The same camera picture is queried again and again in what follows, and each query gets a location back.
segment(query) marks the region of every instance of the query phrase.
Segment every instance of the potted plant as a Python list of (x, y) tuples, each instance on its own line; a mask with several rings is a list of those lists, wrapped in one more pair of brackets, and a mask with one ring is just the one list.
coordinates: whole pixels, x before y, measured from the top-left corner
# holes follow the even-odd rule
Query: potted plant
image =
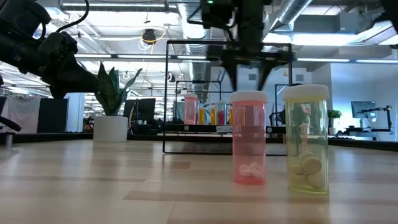
[(328, 119), (329, 119), (329, 134), (337, 134), (337, 129), (333, 127), (333, 123), (335, 119), (341, 118), (341, 112), (338, 110), (328, 110)]
[(106, 73), (101, 63), (98, 70), (99, 92), (95, 97), (101, 103), (105, 116), (94, 119), (94, 141), (96, 142), (125, 142), (127, 140), (128, 119), (118, 116), (121, 105), (127, 100), (127, 90), (141, 73), (139, 69), (124, 88), (119, 87), (119, 71), (114, 68)]

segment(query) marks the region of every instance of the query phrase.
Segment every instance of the wooden table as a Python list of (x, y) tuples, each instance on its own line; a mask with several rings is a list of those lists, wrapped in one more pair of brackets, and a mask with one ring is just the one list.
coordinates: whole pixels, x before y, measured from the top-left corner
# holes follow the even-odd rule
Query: wooden table
[(287, 190), (285, 157), (268, 157), (267, 184), (250, 186), (232, 182), (231, 156), (161, 149), (84, 140), (0, 150), (0, 223), (398, 223), (398, 153), (330, 147), (330, 195), (313, 196)]

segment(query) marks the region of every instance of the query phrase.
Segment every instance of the shelf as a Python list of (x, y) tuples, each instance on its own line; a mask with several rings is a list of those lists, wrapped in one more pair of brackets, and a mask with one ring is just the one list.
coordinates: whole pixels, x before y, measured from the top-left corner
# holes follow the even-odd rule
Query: shelf
[[(242, 132), (245, 129), (253, 131), (253, 129), (262, 129), (258, 126), (240, 126)], [(233, 127), (230, 125), (200, 125), (200, 124), (166, 124), (166, 132), (176, 133), (217, 133), (231, 134)], [(270, 126), (266, 128), (267, 134), (285, 134), (286, 127)]]

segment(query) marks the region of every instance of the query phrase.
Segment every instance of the white pot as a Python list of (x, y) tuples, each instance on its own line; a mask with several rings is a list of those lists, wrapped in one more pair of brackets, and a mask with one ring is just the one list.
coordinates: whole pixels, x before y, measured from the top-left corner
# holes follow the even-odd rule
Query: white pot
[(335, 134), (337, 134), (337, 128), (329, 128), (329, 134), (330, 134), (330, 135), (335, 135)]
[(128, 122), (121, 116), (94, 118), (94, 142), (126, 142)]

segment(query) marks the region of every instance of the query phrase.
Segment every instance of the computer monitor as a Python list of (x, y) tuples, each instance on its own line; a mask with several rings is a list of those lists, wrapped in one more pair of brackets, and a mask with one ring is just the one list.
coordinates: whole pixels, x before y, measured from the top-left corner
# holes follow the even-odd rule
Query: computer monitor
[[(124, 104), (123, 116), (128, 118), (130, 117), (130, 112), (135, 105), (135, 100), (126, 100)], [(139, 121), (150, 121), (155, 117), (155, 103), (156, 99), (141, 99), (138, 100), (138, 120)], [(134, 109), (133, 117), (136, 116), (136, 109)]]
[(152, 121), (155, 117), (156, 99), (141, 99), (138, 101), (138, 120)]
[(352, 101), (351, 109), (353, 110), (353, 118), (377, 118), (377, 111), (362, 112), (363, 110), (376, 108), (375, 102), (371, 101)]

